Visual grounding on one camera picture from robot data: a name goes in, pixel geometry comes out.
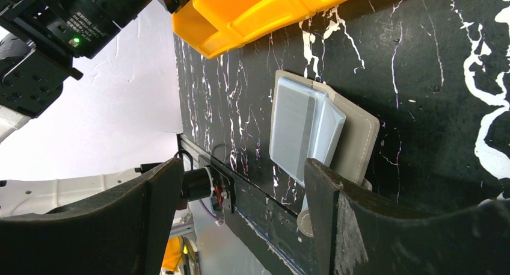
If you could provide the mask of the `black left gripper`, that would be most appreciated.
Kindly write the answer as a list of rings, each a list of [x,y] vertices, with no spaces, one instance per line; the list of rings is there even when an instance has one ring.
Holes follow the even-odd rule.
[[[152,0],[1,0],[1,27],[23,51],[5,58],[1,80],[63,82],[83,74],[75,58],[95,57]]]

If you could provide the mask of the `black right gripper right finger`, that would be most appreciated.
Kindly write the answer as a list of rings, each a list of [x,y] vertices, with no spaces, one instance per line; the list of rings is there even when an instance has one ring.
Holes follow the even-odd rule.
[[[304,164],[321,274],[508,274],[509,200],[432,215]]]

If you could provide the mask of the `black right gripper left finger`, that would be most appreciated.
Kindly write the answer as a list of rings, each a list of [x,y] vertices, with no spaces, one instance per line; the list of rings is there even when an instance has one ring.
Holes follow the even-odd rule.
[[[183,184],[172,158],[45,214],[1,219],[2,274],[159,274]]]

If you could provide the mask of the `yellow three-compartment organizer tray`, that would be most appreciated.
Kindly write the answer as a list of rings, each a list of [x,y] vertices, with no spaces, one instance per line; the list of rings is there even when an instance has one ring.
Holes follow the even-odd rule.
[[[175,35],[208,59],[348,0],[190,0],[172,15]]]

